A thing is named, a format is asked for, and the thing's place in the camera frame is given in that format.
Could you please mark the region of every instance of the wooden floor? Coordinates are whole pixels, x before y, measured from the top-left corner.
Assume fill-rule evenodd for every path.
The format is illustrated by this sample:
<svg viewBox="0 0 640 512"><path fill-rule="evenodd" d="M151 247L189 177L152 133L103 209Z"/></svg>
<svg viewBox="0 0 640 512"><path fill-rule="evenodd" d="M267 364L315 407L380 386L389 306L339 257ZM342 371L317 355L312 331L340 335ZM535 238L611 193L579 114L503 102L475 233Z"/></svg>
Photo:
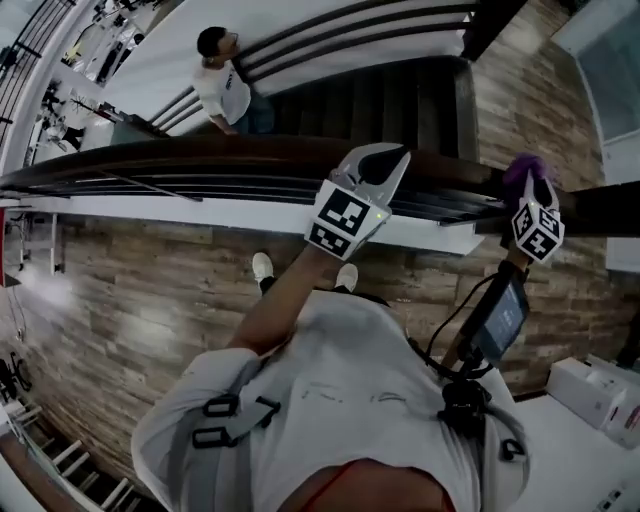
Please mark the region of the wooden floor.
<svg viewBox="0 0 640 512"><path fill-rule="evenodd" d="M577 70L545 42L561 22L557 11L552 0L531 0L474 66L480 155L504 166L519 151L537 152L572 190L600 183L602 175ZM15 297L0 291L1 355L14 348L25 358L33 396L60 431L81 439L101 468L134 478L129 438L136 421L195 355L224 346L258 299L252 254L267 250L282 271L302 242L169 223L62 223L66 272L50 277L46 259L37 259L20 275ZM15 234L9 241L15 261ZM514 393L541 389L555 360L588 352L612 357L622 346L640 290L610 282L604 253L604 241L570 240L550 267L533 268L532 313L502 367ZM465 258L370 244L355 260L358 289L389 300L424 344L503 256L495 239ZM468 310L441 334L439 352ZM26 322L24 343L14 338L14 317Z"/></svg>

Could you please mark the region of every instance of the foot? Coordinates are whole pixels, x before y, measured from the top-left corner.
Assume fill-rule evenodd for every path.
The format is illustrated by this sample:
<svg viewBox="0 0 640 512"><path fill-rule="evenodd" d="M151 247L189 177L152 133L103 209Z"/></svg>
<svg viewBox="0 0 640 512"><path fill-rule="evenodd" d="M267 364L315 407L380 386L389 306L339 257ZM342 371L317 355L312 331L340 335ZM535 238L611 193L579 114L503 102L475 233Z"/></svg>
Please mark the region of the foot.
<svg viewBox="0 0 640 512"><path fill-rule="evenodd" d="M263 252L257 252L253 255L253 276L258 283L265 277L273 277L273 263L271 258Z"/></svg>
<svg viewBox="0 0 640 512"><path fill-rule="evenodd" d="M340 272L338 272L338 277L336 277L336 288L338 286L344 286L347 290L352 292L355 290L357 283L358 267L352 263L347 263L340 269Z"/></svg>

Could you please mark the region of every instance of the metal railing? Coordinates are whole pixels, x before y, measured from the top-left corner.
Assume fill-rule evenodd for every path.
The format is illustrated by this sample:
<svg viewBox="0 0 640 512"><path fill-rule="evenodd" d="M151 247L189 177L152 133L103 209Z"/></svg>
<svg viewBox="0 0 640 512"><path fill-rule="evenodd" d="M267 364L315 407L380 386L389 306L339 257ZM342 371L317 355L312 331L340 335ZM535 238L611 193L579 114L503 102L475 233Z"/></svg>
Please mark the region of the metal railing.
<svg viewBox="0 0 640 512"><path fill-rule="evenodd" d="M0 61L0 148L13 124L25 84L74 0L44 0Z"/></svg>

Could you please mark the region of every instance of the white shirt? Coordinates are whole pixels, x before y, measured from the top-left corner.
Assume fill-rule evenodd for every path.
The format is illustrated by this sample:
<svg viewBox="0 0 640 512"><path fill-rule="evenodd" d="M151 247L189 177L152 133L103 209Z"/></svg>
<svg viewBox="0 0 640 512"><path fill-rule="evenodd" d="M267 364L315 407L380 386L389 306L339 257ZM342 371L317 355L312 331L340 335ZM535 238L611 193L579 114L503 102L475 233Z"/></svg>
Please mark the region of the white shirt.
<svg viewBox="0 0 640 512"><path fill-rule="evenodd" d="M186 411L225 392L256 358L247 349L198 356L136 428L134 467L168 510L166 466L176 423ZM276 512L320 469L363 458L425 471L446 489L457 512L480 510L472 445L436 419L444 408L437 378L384 306L353 295L313 292L293 340L279 360L242 389L241 404L268 389L283 365L298 369L289 405L268 428L250 434L254 510ZM496 405L514 413L497 370L480 382Z"/></svg>
<svg viewBox="0 0 640 512"><path fill-rule="evenodd" d="M62 139L67 133L67 125L64 124L64 117L49 118L51 126L47 128L46 132L49 137Z"/></svg>
<svg viewBox="0 0 640 512"><path fill-rule="evenodd" d="M238 76L228 60L222 69L209 69L198 64L193 75L193 88L200 96L209 116L223 115L230 125L245 114L251 102L251 90Z"/></svg>

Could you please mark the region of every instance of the harness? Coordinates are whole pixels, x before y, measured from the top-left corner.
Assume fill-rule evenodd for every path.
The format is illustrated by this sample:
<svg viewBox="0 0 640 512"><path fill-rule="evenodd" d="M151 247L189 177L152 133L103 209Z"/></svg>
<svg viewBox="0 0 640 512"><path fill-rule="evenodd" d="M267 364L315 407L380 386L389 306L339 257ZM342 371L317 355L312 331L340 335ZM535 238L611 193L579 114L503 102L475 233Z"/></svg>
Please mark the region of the harness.
<svg viewBox="0 0 640 512"><path fill-rule="evenodd" d="M297 377L289 362L252 403L240 404L240 391L263 363L248 363L225 394L189 411L177 426L169 452L169 499L175 512L252 512L250 433L269 428L288 406ZM522 424L489 406L483 441L477 441L482 510L501 512L524 491L531 457Z"/></svg>

